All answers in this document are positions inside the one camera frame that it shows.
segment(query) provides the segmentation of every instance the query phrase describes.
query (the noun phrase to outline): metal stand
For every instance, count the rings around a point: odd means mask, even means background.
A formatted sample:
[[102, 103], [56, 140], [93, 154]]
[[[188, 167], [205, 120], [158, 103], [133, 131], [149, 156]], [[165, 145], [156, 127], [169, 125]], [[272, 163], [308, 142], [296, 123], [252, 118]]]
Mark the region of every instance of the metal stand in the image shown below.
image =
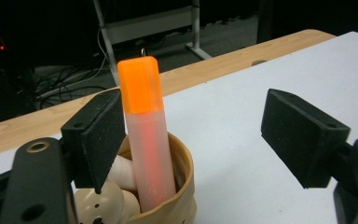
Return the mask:
[[193, 0], [193, 6], [191, 9], [191, 23], [193, 31], [193, 42], [187, 43], [186, 46], [203, 60], [212, 58], [209, 54], [200, 49], [200, 0]]
[[173, 30], [191, 24], [193, 40], [191, 43], [187, 43], [186, 46], [203, 60], [212, 58], [209, 54], [200, 49], [200, 0], [193, 0], [192, 6], [189, 7], [182, 7], [149, 16], [108, 24], [105, 24], [104, 22], [99, 0], [93, 1], [110, 62], [110, 70], [116, 85], [119, 85], [119, 82], [117, 62], [112, 49], [112, 44]]

